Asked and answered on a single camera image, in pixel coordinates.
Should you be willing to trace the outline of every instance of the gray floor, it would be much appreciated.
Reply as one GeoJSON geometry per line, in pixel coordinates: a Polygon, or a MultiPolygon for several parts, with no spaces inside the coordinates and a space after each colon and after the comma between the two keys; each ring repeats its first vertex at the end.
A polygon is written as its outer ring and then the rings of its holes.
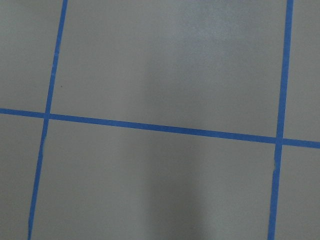
{"type": "MultiPolygon", "coordinates": [[[[0,1],[0,108],[44,113],[62,0],[0,1]]],[[[320,141],[320,2],[295,1],[284,137],[320,141]]],[[[52,114],[275,137],[286,1],[68,2],[52,114]]],[[[0,114],[0,239],[27,239],[43,119],[0,114]]],[[[266,240],[275,145],[50,120],[32,240],[266,240]]],[[[284,146],[276,240],[320,236],[284,146]]]]}

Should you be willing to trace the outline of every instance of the blue grid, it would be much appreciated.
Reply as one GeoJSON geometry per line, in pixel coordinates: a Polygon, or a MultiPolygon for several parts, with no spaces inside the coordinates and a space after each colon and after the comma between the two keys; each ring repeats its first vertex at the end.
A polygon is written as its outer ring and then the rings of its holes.
{"type": "Polygon", "coordinates": [[[43,161],[43,149],[44,149],[44,144],[45,144],[50,120],[274,144],[274,147],[275,147],[274,148],[274,171],[272,176],[272,191],[271,191],[270,215],[269,215],[269,226],[268,226],[268,237],[267,237],[267,240],[274,240],[275,231],[276,231],[278,192],[279,192],[280,169],[281,169],[283,145],[320,149],[320,142],[317,142],[317,141],[284,138],[294,0],[287,0],[287,4],[286,4],[282,72],[281,72],[281,82],[280,82],[280,96],[279,96],[279,105],[278,105],[276,137],[223,132],[223,131],[213,131],[213,130],[204,130],[204,129],[194,129],[194,128],[185,128],[185,127],[176,127],[176,126],[146,124],[146,123],[100,119],[100,118],[92,118],[92,117],[52,114],[51,105],[52,105],[52,99],[53,99],[55,78],[56,78],[59,52],[60,52],[60,44],[62,40],[62,33],[63,33],[64,22],[66,17],[67,5],[68,5],[68,0],[63,0],[54,57],[53,57],[53,64],[51,69],[48,95],[47,95],[46,106],[45,106],[45,112],[0,108],[0,114],[43,119],[41,141],[40,141],[40,147],[39,147],[39,153],[38,153],[38,160],[37,160],[32,199],[31,199],[31,205],[30,205],[29,220],[28,220],[28,240],[31,240],[31,237],[32,237],[34,215],[35,215],[35,209],[36,209],[36,203],[37,203],[37,194],[38,194],[42,161],[43,161]]]}

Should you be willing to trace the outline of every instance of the floor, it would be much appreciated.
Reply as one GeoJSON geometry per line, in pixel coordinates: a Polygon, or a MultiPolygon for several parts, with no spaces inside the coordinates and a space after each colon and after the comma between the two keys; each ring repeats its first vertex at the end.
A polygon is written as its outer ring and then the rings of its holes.
{"type": "Polygon", "coordinates": [[[2,1],[0,239],[317,240],[319,12],[2,1]]]}

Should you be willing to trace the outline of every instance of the gray surface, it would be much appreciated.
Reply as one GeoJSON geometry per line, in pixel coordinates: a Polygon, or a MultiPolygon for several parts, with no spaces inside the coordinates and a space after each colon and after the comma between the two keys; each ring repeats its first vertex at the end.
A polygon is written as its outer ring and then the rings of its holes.
{"type": "Polygon", "coordinates": [[[0,239],[25,240],[42,119],[0,115],[0,239]]]}
{"type": "Polygon", "coordinates": [[[320,149],[283,148],[276,240],[320,236],[320,149]]]}
{"type": "Polygon", "coordinates": [[[266,239],[274,146],[51,121],[33,240],[266,239]]]}
{"type": "Polygon", "coordinates": [[[285,1],[70,1],[58,114],[276,135],[285,1]]]}
{"type": "Polygon", "coordinates": [[[61,0],[0,0],[0,108],[44,112],[61,0]]]}
{"type": "Polygon", "coordinates": [[[320,141],[320,1],[294,3],[286,138],[320,141]]]}

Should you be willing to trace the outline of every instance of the vertical blue line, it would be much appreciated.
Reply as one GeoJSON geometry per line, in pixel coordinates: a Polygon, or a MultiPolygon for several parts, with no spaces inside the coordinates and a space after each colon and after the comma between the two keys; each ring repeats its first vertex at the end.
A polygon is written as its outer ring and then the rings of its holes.
{"type": "Polygon", "coordinates": [[[282,72],[281,72],[281,83],[280,83],[280,97],[279,97],[276,140],[275,140],[275,149],[274,149],[274,171],[272,175],[268,240],[274,240],[275,233],[276,233],[280,168],[281,168],[281,158],[282,158],[282,146],[283,146],[283,139],[284,139],[288,75],[289,75],[293,7],[294,7],[294,0],[287,0],[286,14],[285,14],[285,28],[284,28],[282,72]]]}
{"type": "Polygon", "coordinates": [[[49,126],[50,110],[51,110],[51,104],[52,104],[52,97],[54,94],[56,72],[57,72],[57,66],[58,66],[58,60],[59,60],[62,33],[64,30],[64,24],[65,24],[65,18],[66,18],[67,5],[68,5],[68,0],[63,0],[58,33],[57,33],[56,42],[55,42],[54,57],[53,57],[53,63],[52,63],[52,69],[51,69],[48,95],[47,95],[46,105],[45,105],[41,141],[40,141],[40,147],[39,147],[39,153],[38,153],[38,159],[37,159],[35,177],[34,177],[34,184],[33,184],[33,191],[32,191],[32,198],[31,198],[31,204],[30,204],[30,212],[29,212],[29,219],[28,219],[28,238],[27,238],[28,240],[31,240],[32,230],[34,225],[37,195],[38,195],[38,189],[39,189],[42,161],[44,157],[43,152],[44,152],[44,146],[45,146],[45,141],[46,141],[47,132],[48,132],[48,126],[49,126]]]}

